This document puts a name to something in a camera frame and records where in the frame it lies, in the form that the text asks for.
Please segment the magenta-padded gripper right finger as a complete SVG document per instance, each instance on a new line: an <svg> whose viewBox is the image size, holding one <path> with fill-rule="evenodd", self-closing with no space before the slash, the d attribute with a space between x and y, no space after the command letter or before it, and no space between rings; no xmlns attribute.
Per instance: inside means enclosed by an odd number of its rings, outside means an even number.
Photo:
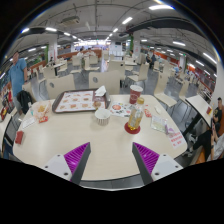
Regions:
<svg viewBox="0 0 224 224"><path fill-rule="evenodd" d="M133 143L132 153L145 185L182 169L168 154L158 154L139 143Z"/></svg>

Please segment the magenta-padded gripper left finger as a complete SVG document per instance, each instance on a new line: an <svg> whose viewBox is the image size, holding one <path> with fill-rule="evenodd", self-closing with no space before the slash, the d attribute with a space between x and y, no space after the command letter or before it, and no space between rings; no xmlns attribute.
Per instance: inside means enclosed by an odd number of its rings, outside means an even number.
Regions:
<svg viewBox="0 0 224 224"><path fill-rule="evenodd" d="M56 154L43 166L43 169L79 185L90 153L90 143L87 142L64 155Z"/></svg>

